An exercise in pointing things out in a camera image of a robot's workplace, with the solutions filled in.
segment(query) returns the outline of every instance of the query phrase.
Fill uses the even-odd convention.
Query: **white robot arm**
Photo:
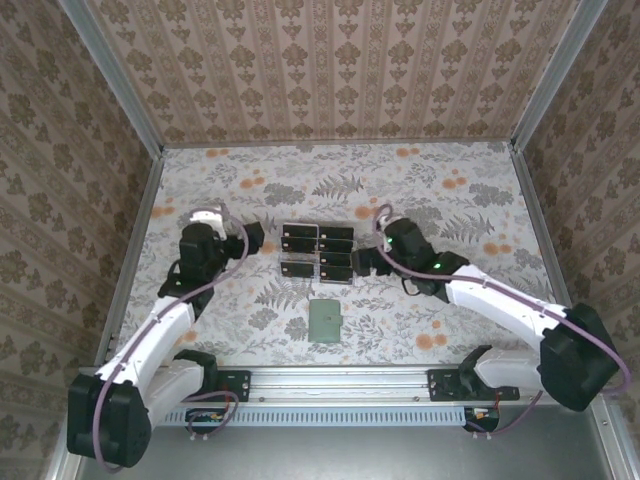
[[[569,308],[535,299],[490,278],[460,255],[436,253],[408,218],[383,214],[376,228],[382,237],[380,249],[352,255],[358,274],[368,275],[371,269],[378,275],[397,273],[407,293],[409,281],[416,294],[478,312],[531,347],[507,351],[486,345],[474,350],[459,367],[466,398],[488,388],[535,388],[571,410],[582,411],[618,371],[613,342],[591,307]]]
[[[253,223],[243,229],[247,254],[257,253],[264,241],[262,227]],[[243,256],[244,242],[227,235],[222,209],[192,214],[190,225],[182,230],[180,259],[171,265],[145,322],[94,376],[78,375],[69,387],[71,453],[95,458],[99,438],[104,461],[131,467],[167,413],[194,393],[216,390],[213,355],[183,350],[170,360],[169,368],[159,367],[213,297],[213,284],[228,260]],[[98,434],[93,428],[96,419]]]

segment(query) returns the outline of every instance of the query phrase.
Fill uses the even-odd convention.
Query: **floral wallpaper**
[[[55,1],[0,1],[0,478],[38,478],[150,168]]]
[[[621,401],[640,447],[640,2],[609,1],[525,156],[572,299],[635,373]]]
[[[164,143],[511,136],[578,0],[88,0]]]

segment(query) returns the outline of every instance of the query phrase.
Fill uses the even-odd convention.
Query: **purple cable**
[[[209,437],[213,437],[217,434],[219,434],[224,427],[227,426],[227,424],[233,420],[233,417],[235,417],[236,415],[236,410],[238,410],[238,406],[240,405],[240,399],[238,398],[238,395],[236,395],[234,392],[228,391],[228,390],[220,390],[217,392],[211,392],[211,393],[203,393],[202,395],[195,395],[193,397],[187,397],[184,399],[185,402],[196,402],[198,400],[206,400],[208,398],[213,398],[213,397],[221,397],[221,396],[225,396],[225,397],[231,397],[233,398],[233,410],[231,410],[231,413],[229,415],[227,415],[222,422],[220,422],[220,425],[218,425],[216,427],[216,429],[211,432],[209,435]],[[202,417],[203,415],[206,415],[207,413],[210,412],[200,412],[200,413],[194,413],[193,415],[191,415],[191,417],[189,418],[189,423],[187,424],[187,430],[189,431],[189,433],[191,435],[195,435],[196,432],[193,431],[193,421],[198,418],[198,417]]]
[[[467,420],[467,425],[472,426],[473,428],[475,428],[479,432],[486,433],[487,436],[500,435],[502,433],[507,433],[513,427],[518,425],[522,420],[524,420],[524,418],[527,415],[529,415],[529,413],[531,413],[533,408],[536,406],[536,404],[538,403],[538,401],[542,397],[542,393],[543,393],[542,390],[540,390],[538,392],[538,394],[535,397],[533,397],[533,400],[531,400],[531,403],[527,406],[527,408],[525,408],[524,411],[520,415],[518,415],[518,417],[513,422],[511,422],[509,425],[507,425],[506,427],[500,428],[498,430],[494,430],[493,432],[487,432],[484,428],[482,428],[477,423],[473,423],[473,422],[470,422],[470,421]]]
[[[377,210],[375,216],[373,217],[372,225],[373,225],[373,236],[376,239],[376,248],[378,249],[378,252],[380,252],[380,255],[382,255],[382,258],[384,258],[387,261],[387,263],[389,263],[389,265],[391,265],[393,268],[395,268],[396,270],[406,275],[416,277],[416,278],[424,278],[426,280],[443,280],[443,281],[455,280],[455,281],[476,283],[478,285],[482,285],[483,287],[491,288],[513,300],[516,300],[517,302],[520,302],[521,304],[531,308],[532,310],[539,312],[540,315],[546,315],[547,317],[553,318],[558,323],[564,325],[570,330],[573,330],[575,333],[589,340],[596,347],[603,350],[607,355],[609,355],[613,359],[614,362],[616,362],[616,364],[620,368],[620,371],[622,372],[622,375],[624,377],[622,384],[614,388],[604,389],[602,390],[602,393],[604,393],[605,395],[617,395],[620,393],[624,393],[628,390],[629,386],[631,385],[631,372],[629,371],[629,367],[627,367],[627,365],[624,363],[624,360],[622,360],[620,355],[618,355],[611,347],[609,347],[609,345],[604,343],[602,340],[594,337],[586,330],[583,330],[582,328],[574,325],[573,323],[568,321],[566,318],[561,317],[557,313],[546,311],[544,310],[544,307],[541,307],[537,303],[532,302],[527,298],[521,297],[520,295],[513,293],[510,290],[507,290],[501,285],[495,284],[490,281],[485,282],[482,279],[470,277],[467,275],[432,275],[429,273],[420,273],[400,265],[393,258],[391,258],[387,254],[387,252],[384,251],[382,238],[381,238],[380,232],[378,231],[378,225],[377,225],[378,221],[383,215],[388,215],[389,217],[391,217],[392,214],[393,214],[393,208],[391,207],[390,204],[385,203],[384,205],[380,206],[380,208]]]
[[[96,408],[93,413],[91,435],[93,438],[93,453],[96,456],[96,462],[98,462],[98,465],[100,465],[100,467],[107,473],[118,473],[123,468],[122,466],[110,467],[109,465],[107,465],[107,463],[104,461],[104,456],[102,455],[102,449],[100,448],[100,416],[102,415],[102,408],[104,406],[105,399],[107,398],[107,393],[109,391],[109,388],[111,388],[111,385],[113,384],[113,381],[118,376],[118,374],[122,371],[122,369],[124,368],[124,365],[129,361],[133,353],[136,351],[136,348],[138,348],[138,345],[142,343],[142,340],[144,340],[144,338],[147,336],[149,331],[154,327],[154,325],[156,325],[157,323],[160,323],[160,320],[162,319],[162,317],[164,317],[167,313],[169,313],[174,307],[180,305],[183,302],[186,302],[187,300],[190,300],[191,298],[201,294],[202,292],[205,292],[215,287],[220,282],[223,282],[229,277],[235,275],[235,273],[240,269],[244,261],[247,259],[247,255],[249,254],[249,235],[247,234],[247,230],[244,228],[244,225],[240,220],[238,220],[236,217],[229,215],[229,211],[227,210],[227,207],[225,205],[222,205],[222,207],[219,210],[213,209],[213,208],[198,209],[198,211],[203,211],[203,210],[226,216],[229,219],[229,221],[231,221],[231,223],[233,223],[233,225],[240,230],[240,233],[242,235],[242,240],[244,242],[244,249],[242,251],[242,256],[240,257],[240,260],[238,260],[236,264],[233,266],[233,268],[230,269],[228,272],[218,276],[210,283],[207,283],[206,285],[196,288],[195,290],[183,295],[177,300],[171,302],[167,307],[163,308],[160,311],[160,313],[158,313],[156,318],[151,323],[149,323],[149,325],[147,325],[147,327],[142,332],[140,332],[140,335],[136,337],[134,342],[131,344],[131,347],[124,353],[124,355],[122,356],[122,359],[120,360],[118,365],[116,365],[116,367],[113,369],[113,372],[111,372],[111,375],[109,375],[109,378],[107,378],[107,381],[102,386],[102,389],[100,390],[100,394],[98,395],[98,401],[96,402]]]

